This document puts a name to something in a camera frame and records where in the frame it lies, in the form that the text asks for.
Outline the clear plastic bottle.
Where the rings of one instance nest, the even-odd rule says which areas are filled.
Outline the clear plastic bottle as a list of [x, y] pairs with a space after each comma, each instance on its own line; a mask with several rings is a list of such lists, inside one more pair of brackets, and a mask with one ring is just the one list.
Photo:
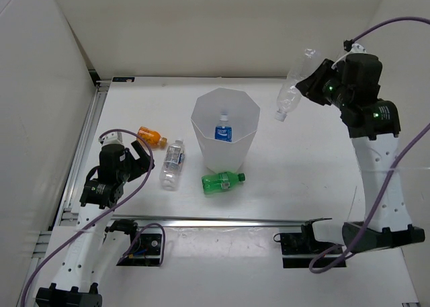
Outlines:
[[319, 56], [320, 54], [316, 50], [307, 48], [294, 61], [277, 97], [276, 120], [283, 122], [287, 115], [297, 108], [302, 94], [296, 88], [296, 84], [313, 74], [320, 64]]

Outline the blue label Pocari bottle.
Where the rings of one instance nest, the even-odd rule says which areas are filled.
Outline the blue label Pocari bottle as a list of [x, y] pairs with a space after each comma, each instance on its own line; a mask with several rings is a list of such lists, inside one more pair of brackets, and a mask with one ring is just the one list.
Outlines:
[[214, 131], [214, 139], [224, 142], [232, 142], [232, 127], [228, 119], [228, 114], [220, 114], [219, 122], [217, 123]]

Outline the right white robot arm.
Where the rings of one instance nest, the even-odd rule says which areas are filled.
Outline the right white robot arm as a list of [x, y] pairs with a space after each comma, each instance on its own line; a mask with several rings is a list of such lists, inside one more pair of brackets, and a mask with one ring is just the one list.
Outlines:
[[296, 84], [310, 101], [333, 105], [347, 127], [365, 198], [359, 222], [344, 222], [341, 244], [362, 253], [422, 243], [425, 231], [414, 226], [404, 201], [398, 152], [400, 118], [391, 101], [379, 98], [382, 63], [373, 54], [346, 56], [341, 66], [324, 59], [316, 70]]

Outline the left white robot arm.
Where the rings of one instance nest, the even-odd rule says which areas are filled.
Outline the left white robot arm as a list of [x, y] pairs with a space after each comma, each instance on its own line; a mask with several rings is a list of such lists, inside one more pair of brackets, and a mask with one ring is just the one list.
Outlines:
[[109, 225], [124, 185], [147, 176], [155, 164], [141, 138], [130, 148], [119, 132], [100, 138], [99, 163], [88, 172], [80, 197], [77, 225], [72, 241], [62, 246], [65, 258], [51, 284], [39, 288], [38, 306], [101, 306], [100, 277], [108, 261], [140, 248], [141, 237], [132, 220]]

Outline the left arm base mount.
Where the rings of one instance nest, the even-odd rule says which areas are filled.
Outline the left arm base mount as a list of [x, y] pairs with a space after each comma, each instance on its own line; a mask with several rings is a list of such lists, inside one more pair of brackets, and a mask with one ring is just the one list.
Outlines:
[[117, 266], [160, 267], [165, 258], [166, 232], [158, 223], [150, 223], [130, 235], [130, 247]]

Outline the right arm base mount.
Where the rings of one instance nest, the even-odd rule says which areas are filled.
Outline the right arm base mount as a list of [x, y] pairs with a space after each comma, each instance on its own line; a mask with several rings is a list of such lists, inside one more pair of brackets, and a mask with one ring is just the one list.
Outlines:
[[306, 238], [302, 233], [277, 233], [273, 236], [280, 244], [284, 269], [308, 269], [310, 262], [333, 243], [320, 243]]

